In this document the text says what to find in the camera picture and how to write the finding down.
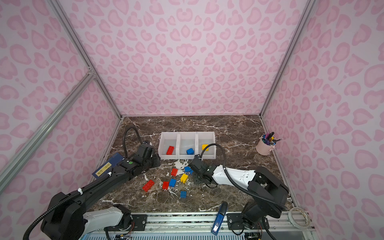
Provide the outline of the red lego brick tall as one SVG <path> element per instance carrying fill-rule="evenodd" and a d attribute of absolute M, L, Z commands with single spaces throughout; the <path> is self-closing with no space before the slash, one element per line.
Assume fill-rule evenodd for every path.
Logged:
<path fill-rule="evenodd" d="M 169 148 L 167 149 L 166 155 L 173 155 L 174 150 L 175 150 L 175 147 L 169 146 Z"/>

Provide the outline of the long red lego brick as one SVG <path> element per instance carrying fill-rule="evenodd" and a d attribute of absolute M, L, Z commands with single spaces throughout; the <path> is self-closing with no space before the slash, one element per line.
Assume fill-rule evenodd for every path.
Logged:
<path fill-rule="evenodd" d="M 153 180 L 149 180 L 144 186 L 143 190 L 145 192 L 148 192 L 153 186 L 155 185 L 155 182 Z"/>

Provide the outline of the red lego brick small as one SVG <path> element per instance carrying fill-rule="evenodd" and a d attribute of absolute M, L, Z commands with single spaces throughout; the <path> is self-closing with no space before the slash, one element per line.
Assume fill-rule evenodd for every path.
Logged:
<path fill-rule="evenodd" d="M 172 171 L 171 171 L 171 176 L 176 177 L 177 174 L 178 174 L 178 169 L 173 168 Z"/>

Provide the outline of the blue lego mid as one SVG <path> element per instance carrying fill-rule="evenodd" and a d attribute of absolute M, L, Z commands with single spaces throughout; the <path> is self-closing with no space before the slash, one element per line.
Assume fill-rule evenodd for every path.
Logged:
<path fill-rule="evenodd" d="M 175 185 L 176 185 L 176 179 L 171 179 L 170 181 L 169 181 L 169 187 L 171 187 L 171 188 L 174 188 L 175 187 Z"/>

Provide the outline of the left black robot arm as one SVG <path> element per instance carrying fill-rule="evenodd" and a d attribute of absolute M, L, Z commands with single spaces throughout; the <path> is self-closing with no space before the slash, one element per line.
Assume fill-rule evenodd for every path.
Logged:
<path fill-rule="evenodd" d="M 159 167 L 160 163 L 161 158 L 151 142 L 140 141 L 135 153 L 125 153 L 116 166 L 107 168 L 95 181 L 69 194 L 56 194 L 48 209 L 27 228 L 23 239 L 28 240 L 37 225 L 51 240 L 79 240 L 99 229 L 132 230 L 135 224 L 131 211 L 121 204 L 95 212 L 89 209 L 112 190 Z"/>

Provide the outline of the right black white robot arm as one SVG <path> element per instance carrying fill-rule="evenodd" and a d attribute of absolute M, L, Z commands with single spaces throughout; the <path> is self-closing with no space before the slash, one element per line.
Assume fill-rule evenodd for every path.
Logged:
<path fill-rule="evenodd" d="M 208 165 L 204 162 L 204 153 L 217 147 L 223 154 L 221 165 Z M 205 184 L 209 188 L 219 185 L 233 186 L 244 194 L 251 196 L 241 212 L 238 223 L 245 229 L 264 228 L 267 232 L 266 218 L 279 219 L 289 209 L 286 202 L 289 188 L 265 167 L 257 167 L 253 171 L 238 170 L 227 167 L 225 149 L 219 144 L 209 144 L 201 154 L 195 155 L 188 167 L 193 171 L 193 179 L 197 184 Z"/>

